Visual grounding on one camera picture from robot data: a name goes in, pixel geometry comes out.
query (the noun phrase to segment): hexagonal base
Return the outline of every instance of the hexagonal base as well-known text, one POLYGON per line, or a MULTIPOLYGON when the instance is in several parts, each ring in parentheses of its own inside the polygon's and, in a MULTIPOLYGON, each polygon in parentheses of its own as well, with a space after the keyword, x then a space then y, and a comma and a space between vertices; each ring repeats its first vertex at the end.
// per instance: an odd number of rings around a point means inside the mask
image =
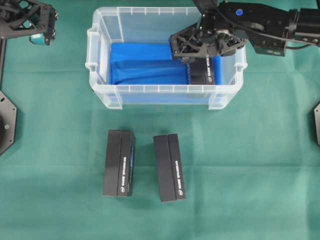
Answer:
POLYGON ((0 155, 15 142, 17 111, 16 106, 0 91, 0 116, 4 125, 0 155))

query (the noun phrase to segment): blue button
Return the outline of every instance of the blue button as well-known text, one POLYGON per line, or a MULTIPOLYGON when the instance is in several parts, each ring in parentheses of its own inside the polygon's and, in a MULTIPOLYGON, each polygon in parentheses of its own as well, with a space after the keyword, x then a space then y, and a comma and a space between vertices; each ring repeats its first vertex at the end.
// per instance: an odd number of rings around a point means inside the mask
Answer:
POLYGON ((237 16, 242 16, 242 15, 244 14, 244 11, 243 11, 241 8, 239 8, 239 9, 237 9, 237 10, 235 11, 235 14, 236 14, 237 16))

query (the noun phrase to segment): black cable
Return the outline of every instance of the black cable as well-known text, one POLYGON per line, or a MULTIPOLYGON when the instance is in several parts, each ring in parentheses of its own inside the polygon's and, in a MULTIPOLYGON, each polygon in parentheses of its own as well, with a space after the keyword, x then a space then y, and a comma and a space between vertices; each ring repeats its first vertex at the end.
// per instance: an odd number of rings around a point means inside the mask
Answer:
POLYGON ((286 49, 290 49, 290 50, 299 50, 299 49, 305 49, 307 47, 310 47, 310 44, 306 44, 303 46, 287 46, 286 49))
MULTIPOLYGON (((214 9, 216 10, 216 12, 221 16, 223 17, 227 22, 229 22, 231 25, 234 25, 238 28, 241 28, 241 29, 244 29, 248 32, 251 32, 251 33, 254 33, 254 34, 257 34, 257 35, 260 35, 260 36, 264 36, 266 38, 271 38, 271 39, 276 39, 276 40, 280 40, 280 41, 285 41, 285 42, 293 42, 293 43, 299 43, 299 44, 306 44, 306 42, 304 41, 300 41, 300 40, 294 40, 294 39, 287 39, 287 38, 284 38, 284 37, 280 37, 280 36, 274 36, 274 35, 270 35, 270 34, 267 34, 267 33, 262 33, 262 32, 259 32, 259 31, 256 31, 254 29, 251 29, 249 27, 246 27, 244 25, 241 25, 241 24, 238 24, 238 23, 235 23, 234 21, 232 21, 231 19, 229 19, 228 17, 226 17, 217 7, 217 5, 214 5, 214 9)), ((316 46, 317 44, 315 43, 308 43, 308 45, 314 45, 316 46)))

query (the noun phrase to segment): black metal frame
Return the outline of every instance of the black metal frame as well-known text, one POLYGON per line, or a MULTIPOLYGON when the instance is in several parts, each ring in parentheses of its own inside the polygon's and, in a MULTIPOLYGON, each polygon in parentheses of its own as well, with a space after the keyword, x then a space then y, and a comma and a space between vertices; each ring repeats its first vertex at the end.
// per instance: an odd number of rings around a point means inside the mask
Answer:
POLYGON ((15 142, 17 108, 1 91, 6 41, 0 39, 0 155, 15 142))
POLYGON ((320 104, 314 109, 317 143, 320 146, 320 104))
POLYGON ((56 38, 58 12, 50 5, 35 0, 0 1, 0 38, 11 39, 43 34, 44 43, 56 38))

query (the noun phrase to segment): black robotic arm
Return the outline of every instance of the black robotic arm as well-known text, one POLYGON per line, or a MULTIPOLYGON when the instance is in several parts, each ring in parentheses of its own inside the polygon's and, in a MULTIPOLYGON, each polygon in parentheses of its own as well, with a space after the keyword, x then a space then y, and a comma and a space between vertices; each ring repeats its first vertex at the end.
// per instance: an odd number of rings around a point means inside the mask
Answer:
POLYGON ((285 11, 258 3, 193 2, 201 12, 200 20, 170 37, 173 58, 184 63, 233 55, 247 40, 256 53, 274 56, 284 56, 286 49, 320 47, 319 9, 285 11), (303 46, 290 47, 288 42, 303 46))

